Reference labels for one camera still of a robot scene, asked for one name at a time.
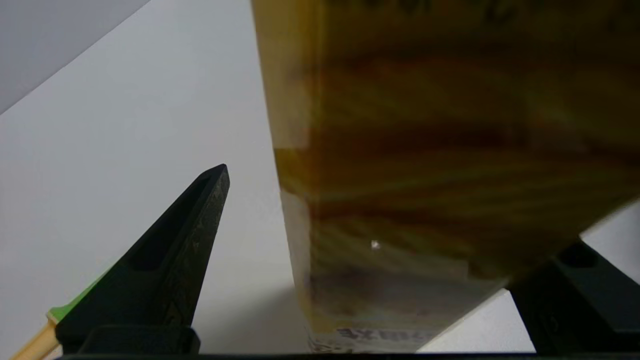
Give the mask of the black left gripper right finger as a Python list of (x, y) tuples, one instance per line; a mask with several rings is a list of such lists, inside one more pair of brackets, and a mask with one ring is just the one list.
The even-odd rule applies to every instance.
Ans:
[(637, 354), (640, 287), (583, 241), (509, 286), (538, 354)]

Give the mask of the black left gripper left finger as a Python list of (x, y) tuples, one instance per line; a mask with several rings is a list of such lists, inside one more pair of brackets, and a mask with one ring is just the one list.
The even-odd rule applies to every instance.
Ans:
[(192, 328), (230, 188), (201, 173), (55, 328), (66, 354), (196, 354)]

